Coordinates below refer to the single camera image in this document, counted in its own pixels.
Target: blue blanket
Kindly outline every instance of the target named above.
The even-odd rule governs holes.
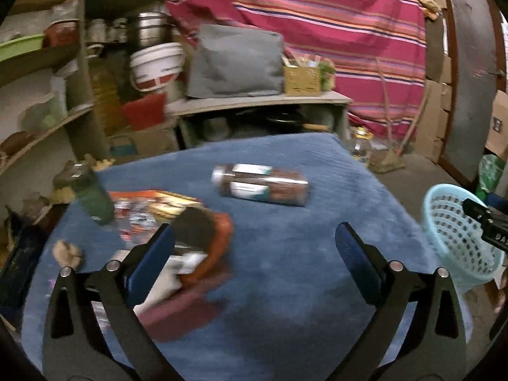
[[[221,197],[210,182],[220,163],[299,169],[312,187],[309,202],[289,207]],[[229,254],[234,276],[208,294],[223,302],[223,313],[182,339],[157,344],[188,381],[322,381],[331,373],[374,313],[335,248],[340,222],[348,221],[388,260],[421,272],[437,266],[420,227],[332,135],[214,143],[115,166],[100,177],[109,191],[162,189],[197,197],[234,222]],[[69,207],[44,250],[25,304],[22,343],[39,368],[48,281],[59,271],[51,255],[57,239],[83,250],[83,271],[100,269],[125,246],[79,204]],[[385,360],[394,358],[408,318]],[[114,356],[128,363],[110,332],[106,339]]]

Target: pink striped curtain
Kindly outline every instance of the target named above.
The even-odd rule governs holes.
[[[192,38],[203,23],[281,33],[295,54],[335,63],[335,90],[353,99],[350,118],[380,136],[385,107],[376,58],[387,80],[394,136],[420,106],[425,82],[425,23],[417,0],[167,0]]]

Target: green plastic bag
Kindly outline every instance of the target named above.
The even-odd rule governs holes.
[[[476,196],[485,201],[490,192],[494,192],[505,168],[496,155],[483,155],[478,167],[478,187]]]

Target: metal pot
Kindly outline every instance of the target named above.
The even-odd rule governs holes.
[[[136,52],[157,44],[172,43],[172,17],[162,12],[142,12],[129,18],[127,43],[129,51]]]

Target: broom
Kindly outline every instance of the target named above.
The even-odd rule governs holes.
[[[370,164],[370,169],[375,173],[387,173],[388,171],[398,170],[405,168],[406,163],[400,156],[395,153],[392,145],[392,120],[390,118],[390,101],[388,99],[388,91],[386,89],[386,80],[384,79],[383,70],[379,63],[379,57],[376,57],[376,63],[378,65],[379,75],[381,77],[381,83],[383,85],[384,95],[384,111],[386,113],[386,123],[388,129],[388,150],[380,151],[383,155],[378,159],[373,159]]]
[[[399,145],[399,148],[395,151],[397,153],[397,156],[400,156],[402,152],[404,151],[404,147],[406,146],[407,141],[410,139],[413,131],[415,130],[416,125],[420,121],[420,117],[423,114],[423,111],[425,110],[425,106],[427,105],[427,100],[429,99],[430,95],[430,87],[428,84],[425,85],[425,89],[423,91],[423,98],[422,103],[420,104],[420,108],[418,109],[418,113],[411,122],[411,126],[409,130],[406,132],[406,136],[402,139],[402,142]]]

